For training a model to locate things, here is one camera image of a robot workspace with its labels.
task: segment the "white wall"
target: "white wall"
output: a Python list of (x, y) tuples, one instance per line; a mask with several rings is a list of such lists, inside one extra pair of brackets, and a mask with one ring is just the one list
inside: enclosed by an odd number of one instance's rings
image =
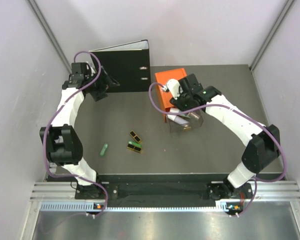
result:
[(153, 66), (251, 64), (284, 0), (36, 0), (69, 61), (148, 39)]
[(39, 129), (67, 72), (25, 0), (0, 0), (0, 240), (16, 239), (44, 176)]
[(300, 187), (300, 0), (257, 66), (255, 79), (271, 123), (280, 128), (288, 177)]

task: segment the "green marker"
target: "green marker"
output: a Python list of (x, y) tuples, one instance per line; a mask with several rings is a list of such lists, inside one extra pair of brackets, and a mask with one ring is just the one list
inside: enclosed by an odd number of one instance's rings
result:
[(101, 157), (103, 157), (105, 155), (105, 152), (106, 152), (107, 148), (108, 148), (108, 143), (105, 143), (103, 145), (103, 148), (102, 148), (101, 152), (100, 152)]
[(131, 144), (131, 145), (133, 145), (133, 146), (135, 146), (135, 147), (141, 148), (141, 144), (136, 143), (136, 142), (134, 142), (134, 141), (129, 141), (129, 144)]

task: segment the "small electronic component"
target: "small electronic component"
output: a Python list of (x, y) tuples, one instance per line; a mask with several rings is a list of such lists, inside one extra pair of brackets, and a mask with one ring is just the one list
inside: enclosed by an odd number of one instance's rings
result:
[(136, 143), (134, 141), (129, 141), (128, 143), (131, 144), (131, 145), (133, 145), (133, 146), (135, 146), (135, 147), (141, 148), (141, 144)]
[(135, 152), (137, 152), (137, 153), (141, 153), (141, 151), (142, 151), (142, 148), (141, 147), (137, 147), (137, 146), (133, 146), (132, 144), (128, 144), (128, 146), (126, 146), (127, 147), (127, 149), (130, 149), (130, 150), (132, 150), (132, 151), (135, 151)]
[(96, 210), (96, 209), (102, 209), (104, 207), (104, 205), (102, 204), (99, 204), (99, 203), (94, 203), (93, 204), (93, 209)]
[(238, 214), (240, 214), (243, 210), (244, 210), (244, 207), (243, 206), (240, 206), (240, 205), (229, 205), (227, 206), (227, 209), (228, 211), (226, 211), (226, 213), (230, 216), (234, 216), (234, 215), (237, 215), (239, 216)]
[(137, 135), (134, 131), (131, 131), (131, 132), (130, 132), (130, 136), (133, 137), (133, 139), (134, 139), (137, 143), (140, 143), (140, 142), (141, 142), (141, 138), (138, 137), (138, 135)]
[(101, 152), (100, 152), (101, 157), (103, 157), (105, 155), (105, 152), (106, 152), (107, 148), (108, 148), (108, 143), (105, 143), (103, 145), (103, 148), (101, 149)]

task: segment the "black binder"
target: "black binder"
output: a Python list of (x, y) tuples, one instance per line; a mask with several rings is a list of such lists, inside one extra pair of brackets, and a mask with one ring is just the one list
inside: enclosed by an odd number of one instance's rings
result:
[[(120, 86), (109, 88), (107, 93), (147, 92), (151, 84), (148, 40), (91, 50), (104, 70)], [(94, 66), (98, 67), (92, 57)]]

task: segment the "metal floor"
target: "metal floor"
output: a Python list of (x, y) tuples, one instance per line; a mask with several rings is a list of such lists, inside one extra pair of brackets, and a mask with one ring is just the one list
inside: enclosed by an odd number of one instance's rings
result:
[[(44, 231), (73, 212), (40, 212)], [(255, 202), (240, 218), (223, 212), (106, 212), (74, 216), (50, 234), (38, 224), (33, 240), (300, 240), (289, 202)]]
[[(154, 66), (156, 72), (182, 66)], [(240, 110), (266, 123), (258, 91), (248, 65), (185, 66), (194, 73), (203, 87), (219, 89)], [(157, 102), (156, 92), (152, 95)], [(88, 95), (80, 106), (75, 122), (83, 144), (83, 157), (100, 174), (156, 173), (230, 173), (241, 161), (245, 150), (239, 138), (218, 120), (202, 113), (200, 128), (170, 133), (169, 124), (150, 103), (147, 92), (110, 93), (94, 102)], [(142, 139), (142, 153), (127, 149), (134, 130)], [(105, 156), (100, 151), (105, 143)], [(279, 161), (269, 165), (264, 173), (278, 173)]]

